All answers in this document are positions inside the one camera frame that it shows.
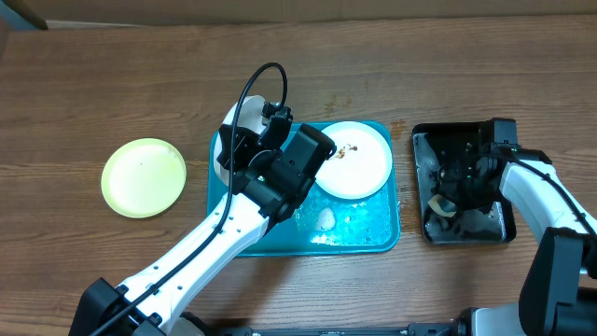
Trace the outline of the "yellow green sponge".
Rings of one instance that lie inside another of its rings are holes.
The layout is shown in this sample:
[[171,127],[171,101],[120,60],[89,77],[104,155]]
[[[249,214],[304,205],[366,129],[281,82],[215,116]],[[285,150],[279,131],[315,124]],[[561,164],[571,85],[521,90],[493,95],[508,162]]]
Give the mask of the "yellow green sponge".
[[441,217],[454,217],[457,213],[456,204],[440,194],[434,195],[427,204],[434,213]]

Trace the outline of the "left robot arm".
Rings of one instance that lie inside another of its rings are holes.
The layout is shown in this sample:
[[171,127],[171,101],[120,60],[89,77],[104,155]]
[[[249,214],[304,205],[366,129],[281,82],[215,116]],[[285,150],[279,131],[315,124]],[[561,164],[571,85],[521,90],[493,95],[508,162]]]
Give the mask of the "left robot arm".
[[188,305],[239,253],[304,202],[336,146],[308,124],[290,131],[288,107],[252,96],[217,131],[215,171],[228,191],[165,255],[117,287],[103,278],[83,293],[72,335],[169,335]]

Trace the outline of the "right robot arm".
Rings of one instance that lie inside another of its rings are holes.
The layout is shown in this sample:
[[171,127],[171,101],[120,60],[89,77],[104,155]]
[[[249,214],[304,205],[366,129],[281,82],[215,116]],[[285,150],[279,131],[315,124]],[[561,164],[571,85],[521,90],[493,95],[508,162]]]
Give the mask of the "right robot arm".
[[547,155],[518,143],[513,119],[478,126],[478,141],[437,173],[430,200],[452,217],[504,199],[518,209],[539,243],[519,299],[470,314],[472,335],[593,335],[596,291],[581,274],[596,276],[596,220],[557,177]]

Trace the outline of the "white plate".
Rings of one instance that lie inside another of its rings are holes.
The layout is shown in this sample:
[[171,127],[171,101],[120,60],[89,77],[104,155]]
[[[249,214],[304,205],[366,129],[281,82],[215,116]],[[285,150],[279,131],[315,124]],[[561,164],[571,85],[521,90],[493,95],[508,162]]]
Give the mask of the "white plate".
[[[261,111],[264,104],[265,99],[260,95],[246,97],[243,100],[243,105],[241,108],[237,125],[239,127],[249,129],[255,132],[257,135],[260,135],[265,130],[265,126],[262,124],[261,116]],[[219,132],[216,132],[215,135],[216,138],[213,150],[213,166],[219,180],[227,186],[229,184],[229,171],[217,161],[217,157],[221,154],[223,150],[222,138],[219,135]]]
[[371,196],[387,182],[393,169],[390,145],[364,122],[342,121],[322,130],[336,145],[316,175],[326,193],[345,200]]

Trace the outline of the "light green plate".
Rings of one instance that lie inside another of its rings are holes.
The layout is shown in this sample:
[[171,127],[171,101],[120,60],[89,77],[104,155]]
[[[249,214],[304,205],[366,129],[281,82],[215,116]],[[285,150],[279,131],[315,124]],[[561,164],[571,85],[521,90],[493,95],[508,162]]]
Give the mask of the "light green plate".
[[107,205],[129,218],[154,217],[170,208],[186,185],[181,153],[158,138],[133,140],[106,162],[101,192]]

